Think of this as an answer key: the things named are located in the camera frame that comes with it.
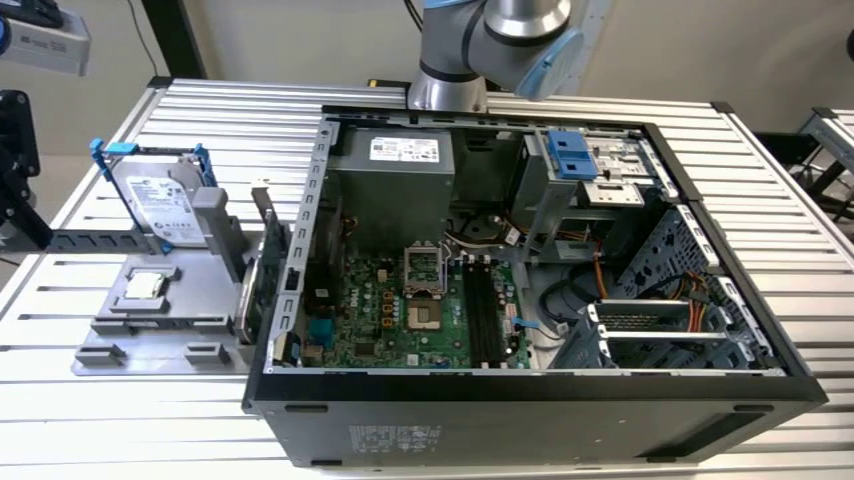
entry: metal worktable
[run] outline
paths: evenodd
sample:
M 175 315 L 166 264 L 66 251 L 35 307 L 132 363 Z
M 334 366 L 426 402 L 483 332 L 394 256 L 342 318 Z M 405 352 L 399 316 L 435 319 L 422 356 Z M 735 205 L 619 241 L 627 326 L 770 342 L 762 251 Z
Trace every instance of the metal worktable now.
M 279 215 L 294 218 L 322 104 L 403 107 L 403 90 L 176 80 L 146 90 L 114 140 L 174 147 L 203 142 L 228 210 L 244 229 L 260 229 L 250 183 L 268 180 Z M 0 469 L 0 476 L 854 477 L 853 248 L 738 117 L 707 103 L 558 97 L 533 104 L 503 94 L 490 97 L 490 110 L 658 124 L 821 378 L 825 407 L 698 466 L 294 471 L 267 425 L 240 410 L 243 377 L 74 376 L 75 347 L 123 257 L 30 256 L 0 294 L 0 345 L 8 346 L 0 348 L 0 465 L 26 465 Z M 54 227 L 130 228 L 94 169 Z

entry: green circuit board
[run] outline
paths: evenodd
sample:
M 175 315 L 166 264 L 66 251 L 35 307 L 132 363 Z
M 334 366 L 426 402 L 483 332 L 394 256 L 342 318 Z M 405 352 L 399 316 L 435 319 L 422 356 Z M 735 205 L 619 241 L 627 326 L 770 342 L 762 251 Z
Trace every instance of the green circuit board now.
M 403 296 L 403 258 L 351 257 L 339 287 L 339 316 L 335 319 L 333 345 L 323 353 L 327 368 L 471 368 L 470 336 L 466 319 L 462 263 L 451 262 L 447 274 L 447 288 L 442 300 L 427 298 L 407 299 Z M 427 275 L 427 266 L 419 270 Z M 386 281 L 381 281 L 378 271 L 386 270 Z M 493 268 L 495 295 L 499 285 L 515 289 L 510 266 L 499 264 Z M 513 303 L 517 311 L 517 297 L 502 299 Z M 418 314 L 419 306 L 430 304 L 438 311 L 425 323 L 430 328 L 414 329 L 410 315 Z M 505 331 L 506 306 L 499 306 L 497 321 Z M 509 368 L 529 368 L 525 332 L 517 334 L 521 348 L 506 359 Z M 509 346 L 509 336 L 503 336 L 503 346 Z

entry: side panel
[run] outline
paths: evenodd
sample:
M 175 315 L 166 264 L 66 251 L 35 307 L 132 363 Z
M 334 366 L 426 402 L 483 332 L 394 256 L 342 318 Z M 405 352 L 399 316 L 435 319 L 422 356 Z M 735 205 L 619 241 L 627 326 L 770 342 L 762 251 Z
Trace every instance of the side panel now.
M 694 462 L 806 405 L 602 399 L 259 407 L 296 466 L 354 467 L 646 463 L 673 453 Z

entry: chip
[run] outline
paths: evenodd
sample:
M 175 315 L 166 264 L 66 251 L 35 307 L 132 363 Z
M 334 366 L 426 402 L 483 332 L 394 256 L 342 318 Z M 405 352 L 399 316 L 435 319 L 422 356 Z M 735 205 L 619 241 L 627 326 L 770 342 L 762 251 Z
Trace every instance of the chip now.
M 357 357 L 373 357 L 377 355 L 377 348 L 373 343 L 357 343 Z
M 410 330 L 441 330 L 442 304 L 435 300 L 410 300 L 406 326 Z

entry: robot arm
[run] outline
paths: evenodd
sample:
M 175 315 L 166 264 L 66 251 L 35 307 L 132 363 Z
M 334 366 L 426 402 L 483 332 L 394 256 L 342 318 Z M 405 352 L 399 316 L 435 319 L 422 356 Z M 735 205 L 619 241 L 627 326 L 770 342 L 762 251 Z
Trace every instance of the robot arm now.
M 583 43 L 570 0 L 426 0 L 410 108 L 486 111 L 483 77 L 542 100 L 569 76 Z

